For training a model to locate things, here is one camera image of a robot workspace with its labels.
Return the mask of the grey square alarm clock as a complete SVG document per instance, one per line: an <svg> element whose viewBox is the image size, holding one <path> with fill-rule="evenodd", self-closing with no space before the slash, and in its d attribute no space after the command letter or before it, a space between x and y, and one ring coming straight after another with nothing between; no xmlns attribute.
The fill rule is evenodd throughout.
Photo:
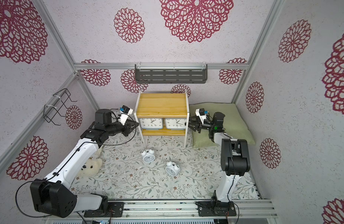
<svg viewBox="0 0 344 224"><path fill-rule="evenodd" d="M139 123L144 130L160 130L164 127L162 118L140 118Z"/></svg>
<svg viewBox="0 0 344 224"><path fill-rule="evenodd" d="M185 130L186 126L186 118L165 118L165 127L169 130Z"/></svg>

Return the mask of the wooden two-tier white-frame shelf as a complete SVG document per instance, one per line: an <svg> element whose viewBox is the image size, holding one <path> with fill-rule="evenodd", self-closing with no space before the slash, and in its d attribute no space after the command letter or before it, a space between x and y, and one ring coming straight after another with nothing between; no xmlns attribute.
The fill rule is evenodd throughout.
<svg viewBox="0 0 344 224"><path fill-rule="evenodd" d="M188 93L138 93L134 117L139 122L139 133L144 146L148 145L149 136L183 136L183 148L187 146L188 123L190 117ZM156 127L148 129L141 119L162 120L161 129ZM168 129L165 119L185 119L184 129Z"/></svg>

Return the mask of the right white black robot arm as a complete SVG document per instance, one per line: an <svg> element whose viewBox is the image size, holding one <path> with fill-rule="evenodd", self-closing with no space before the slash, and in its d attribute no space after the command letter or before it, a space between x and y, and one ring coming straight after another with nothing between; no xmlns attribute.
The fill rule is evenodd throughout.
<svg viewBox="0 0 344 224"><path fill-rule="evenodd" d="M189 118L188 127L199 133L207 130L209 139L220 146L221 169L224 175L212 196L212 201L230 203L231 195L239 180L250 171L248 143L244 139L233 138L225 132L223 113L215 112L213 117L210 117L208 111L201 108L196 109L195 114Z"/></svg>

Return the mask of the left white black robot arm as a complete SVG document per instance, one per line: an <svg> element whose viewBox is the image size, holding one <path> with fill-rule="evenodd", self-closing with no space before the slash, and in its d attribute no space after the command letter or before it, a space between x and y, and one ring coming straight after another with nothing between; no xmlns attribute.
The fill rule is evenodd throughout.
<svg viewBox="0 0 344 224"><path fill-rule="evenodd" d="M139 123L131 117L133 109L122 106L120 115L113 118L113 111L100 109L95 120L81 135L68 156L45 178L35 179L30 185L33 206L37 212L65 218L74 212L88 211L94 214L109 213L106 196L98 194L75 195L70 187L88 159L96 153L110 136L123 134L127 137L136 132Z"/></svg>

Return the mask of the white twin-bell alarm clock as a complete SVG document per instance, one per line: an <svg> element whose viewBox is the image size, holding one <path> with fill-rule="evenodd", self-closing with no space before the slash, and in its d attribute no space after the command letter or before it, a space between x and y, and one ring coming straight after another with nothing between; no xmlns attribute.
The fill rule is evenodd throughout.
<svg viewBox="0 0 344 224"><path fill-rule="evenodd" d="M169 161L166 163L165 170L168 175L175 177L179 174L180 167L175 162Z"/></svg>
<svg viewBox="0 0 344 224"><path fill-rule="evenodd" d="M150 163L150 162L153 162L155 161L155 152L153 149L147 149L147 150L144 150L142 153L141 153L141 156L142 156L142 159L144 162L146 163Z"/></svg>

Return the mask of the green pillow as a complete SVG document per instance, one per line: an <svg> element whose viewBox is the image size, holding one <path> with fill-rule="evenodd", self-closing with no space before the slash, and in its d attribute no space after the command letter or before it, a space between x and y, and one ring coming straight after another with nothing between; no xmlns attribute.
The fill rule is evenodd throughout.
<svg viewBox="0 0 344 224"><path fill-rule="evenodd" d="M252 136L252 133L249 131L246 123L239 114L239 111L235 104L231 103L200 103L190 105L191 115L195 115L196 109L205 109L212 116L215 112L221 112L225 115L223 128L225 132L235 138L235 139L244 139L249 145L255 145L256 142ZM214 147L218 146L213 143L208 137L207 130L201 130L201 133L192 132L193 135L193 148L202 148L202 147Z"/></svg>

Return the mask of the white plush teddy bear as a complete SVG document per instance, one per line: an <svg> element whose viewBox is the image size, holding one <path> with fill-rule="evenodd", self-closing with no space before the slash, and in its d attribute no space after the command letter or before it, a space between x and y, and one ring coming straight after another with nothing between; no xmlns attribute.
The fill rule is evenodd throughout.
<svg viewBox="0 0 344 224"><path fill-rule="evenodd" d="M78 172L78 177L91 177L96 175L103 165L103 159L100 157L102 148L99 148L82 166Z"/></svg>

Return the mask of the grey wall-mounted metal shelf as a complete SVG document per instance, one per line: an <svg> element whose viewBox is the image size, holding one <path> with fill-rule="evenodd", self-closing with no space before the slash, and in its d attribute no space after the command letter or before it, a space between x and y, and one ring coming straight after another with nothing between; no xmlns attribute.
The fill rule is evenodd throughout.
<svg viewBox="0 0 344 224"><path fill-rule="evenodd" d="M138 84L204 84L208 66L203 64L136 64L135 81Z"/></svg>

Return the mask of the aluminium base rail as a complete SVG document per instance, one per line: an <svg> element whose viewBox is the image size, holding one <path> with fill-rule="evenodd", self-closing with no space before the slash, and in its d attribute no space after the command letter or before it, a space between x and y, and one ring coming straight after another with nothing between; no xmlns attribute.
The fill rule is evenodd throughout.
<svg viewBox="0 0 344 224"><path fill-rule="evenodd" d="M277 219L269 199L234 200L230 209L211 205L209 200L109 200L112 215L98 216L96 212L82 212L86 220L97 219L192 219L212 218L231 221L242 219Z"/></svg>

